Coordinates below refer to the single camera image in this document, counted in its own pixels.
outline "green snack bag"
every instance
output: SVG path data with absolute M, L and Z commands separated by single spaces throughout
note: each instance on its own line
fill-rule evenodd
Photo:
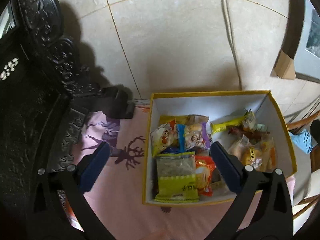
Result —
M 155 201 L 164 203 L 198 202 L 195 153 L 157 156 L 159 193 Z

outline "wooden stick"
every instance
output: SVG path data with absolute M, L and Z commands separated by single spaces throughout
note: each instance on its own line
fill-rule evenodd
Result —
M 307 209 L 309 209 L 310 207 L 312 207 L 314 204 L 316 204 L 319 200 L 319 197 L 317 197 L 316 199 L 314 199 L 313 201 L 311 201 L 308 205 L 306 205 L 303 209 L 301 209 L 300 211 L 298 211 L 297 213 L 295 213 L 293 215 L 293 220 L 295 220 L 297 217 L 301 216 L 305 211 L 307 211 Z
M 297 205 L 308 204 L 308 203 L 310 203 L 311 201 L 313 201 L 314 199 L 316 199 L 319 196 L 320 196 L 320 194 L 315 195 L 313 197 L 308 197 L 308 198 L 302 199 Z
M 300 121 L 293 122 L 293 123 L 287 123 L 287 128 L 288 128 L 288 130 L 299 128 L 299 127 L 301 127 L 303 125 L 306 125 L 306 124 L 312 122 L 318 116 L 320 116 L 320 110 L 318 112 L 314 113 L 313 115 L 311 115 L 311 116 L 309 116 L 309 117 L 307 117 L 305 119 L 302 119 Z

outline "electrical cord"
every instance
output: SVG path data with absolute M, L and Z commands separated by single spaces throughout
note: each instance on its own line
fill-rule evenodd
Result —
M 230 17 L 229 0 L 221 0 L 221 6 L 222 6 L 223 17 L 225 20 L 225 25 L 226 25 L 226 30 L 227 30 L 227 37 L 228 37 L 229 45 L 230 45 L 231 52 L 233 55 L 233 60 L 235 62 L 236 71 L 237 71 L 238 78 L 239 78 L 239 89 L 242 90 L 242 80 L 241 80 L 238 59 L 237 59 L 237 53 L 236 53 L 234 31 L 233 31 L 232 20 Z

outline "box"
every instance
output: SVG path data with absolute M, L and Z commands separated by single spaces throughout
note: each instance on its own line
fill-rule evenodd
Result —
M 233 201 L 236 195 L 226 190 L 215 190 L 212 197 L 200 196 L 196 203 L 160 203 L 153 200 L 153 182 L 156 177 L 155 159 L 152 158 L 150 132 L 158 127 L 160 115 L 199 114 L 209 117 L 209 122 L 220 119 L 241 109 L 251 109 L 258 123 L 268 127 L 277 152 L 277 166 L 286 177 L 297 171 L 297 164 L 287 126 L 279 106 L 270 91 L 224 91 L 194 93 L 158 93 L 152 94 L 148 119 L 145 150 L 143 204 L 158 206 L 199 206 Z M 215 134 L 215 140 L 228 150 L 232 138 L 227 132 Z

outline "white cable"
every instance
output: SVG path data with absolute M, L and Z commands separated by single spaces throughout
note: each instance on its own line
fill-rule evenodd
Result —
M 225 17 L 226 17 L 225 20 L 227 21 L 226 22 L 227 35 L 229 37 L 230 48 L 231 48 L 231 52 L 233 55 L 233 60 L 235 61 L 236 71 L 237 71 L 238 78 L 239 78 L 239 88 L 240 88 L 240 90 L 242 90 L 242 80 L 241 80 L 241 76 L 240 76 L 240 70 L 239 70 L 237 53 L 236 53 L 233 25 L 232 25 L 232 21 L 231 21 L 231 17 L 230 17 L 229 0 L 225 0 L 225 2 L 226 2 L 226 7 L 227 7 L 227 10 L 226 10 L 227 13 L 225 15 Z

